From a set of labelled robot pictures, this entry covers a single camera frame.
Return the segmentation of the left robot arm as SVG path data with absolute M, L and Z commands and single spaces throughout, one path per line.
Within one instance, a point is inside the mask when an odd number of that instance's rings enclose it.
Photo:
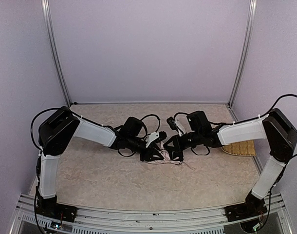
M 61 155 L 75 138 L 97 143 L 118 153 L 130 150 L 142 161 L 162 158 L 159 145 L 167 134 L 157 130 L 149 133 L 141 119 L 129 117 L 123 125 L 112 127 L 87 119 L 66 106 L 51 108 L 50 115 L 38 128 L 38 139 L 32 142 L 39 150 L 37 160 L 37 191 L 43 199 L 56 196 L 56 175 Z

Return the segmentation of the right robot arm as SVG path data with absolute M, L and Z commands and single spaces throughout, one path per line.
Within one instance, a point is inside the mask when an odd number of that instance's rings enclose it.
M 231 124 L 211 126 L 204 111 L 195 111 L 186 116 L 191 132 L 186 133 L 179 127 L 178 120 L 167 119 L 172 130 L 178 132 L 172 136 L 164 148 L 169 154 L 183 160 L 183 151 L 203 145 L 207 148 L 220 148 L 232 143 L 256 139 L 266 139 L 270 147 L 270 157 L 249 193 L 258 200 L 263 199 L 276 184 L 277 179 L 292 159 L 297 145 L 297 130 L 278 108 L 269 113 L 249 120 Z

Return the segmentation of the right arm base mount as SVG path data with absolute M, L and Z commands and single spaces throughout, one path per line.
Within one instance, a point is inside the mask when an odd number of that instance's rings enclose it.
M 228 222 L 247 219 L 268 212 L 264 199 L 226 206 L 224 210 Z

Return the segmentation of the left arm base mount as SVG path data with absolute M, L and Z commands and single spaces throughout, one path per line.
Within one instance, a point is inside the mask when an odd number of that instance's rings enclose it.
M 45 199 L 37 202 L 36 213 L 45 217 L 74 223 L 77 207 Z

